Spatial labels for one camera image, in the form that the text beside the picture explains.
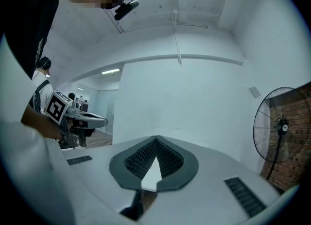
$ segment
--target hand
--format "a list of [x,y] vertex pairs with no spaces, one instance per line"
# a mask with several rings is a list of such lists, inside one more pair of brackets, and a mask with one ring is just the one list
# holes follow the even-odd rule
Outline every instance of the hand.
[[24,125],[36,129],[45,138],[56,138],[63,140],[60,127],[48,116],[35,112],[30,105],[26,107],[21,122]]

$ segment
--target small white box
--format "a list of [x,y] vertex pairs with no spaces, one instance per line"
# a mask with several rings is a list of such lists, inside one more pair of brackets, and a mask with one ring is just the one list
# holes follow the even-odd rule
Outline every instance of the small white box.
[[69,106],[71,106],[72,99],[68,98],[59,91],[54,91],[49,99],[48,105],[45,107],[44,112],[57,124],[60,125],[64,114]]

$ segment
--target black shirt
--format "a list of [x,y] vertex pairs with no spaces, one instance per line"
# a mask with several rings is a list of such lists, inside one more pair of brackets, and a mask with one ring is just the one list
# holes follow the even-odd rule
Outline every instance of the black shirt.
[[58,0],[8,0],[4,33],[7,42],[26,74],[32,79],[35,64],[58,7]]

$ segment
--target light fixture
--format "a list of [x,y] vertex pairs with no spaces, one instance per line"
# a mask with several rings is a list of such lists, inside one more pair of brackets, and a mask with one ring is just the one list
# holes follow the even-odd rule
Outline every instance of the light fixture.
[[104,72],[102,72],[102,74],[105,75],[105,74],[109,74],[109,73],[113,73],[113,72],[118,72],[118,71],[120,71],[120,69],[112,69],[112,70],[104,71]]

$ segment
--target white shirt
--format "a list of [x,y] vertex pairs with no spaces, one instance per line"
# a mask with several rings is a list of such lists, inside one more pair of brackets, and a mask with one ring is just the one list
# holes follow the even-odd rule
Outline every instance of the white shirt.
[[[36,87],[39,87],[41,83],[43,83],[46,80],[46,76],[35,70],[34,75],[33,75],[33,83]],[[53,87],[51,84],[47,84],[46,86],[41,89],[39,92],[40,94],[40,99],[41,99],[41,113],[43,113],[45,106],[48,104],[48,101],[53,94]]]

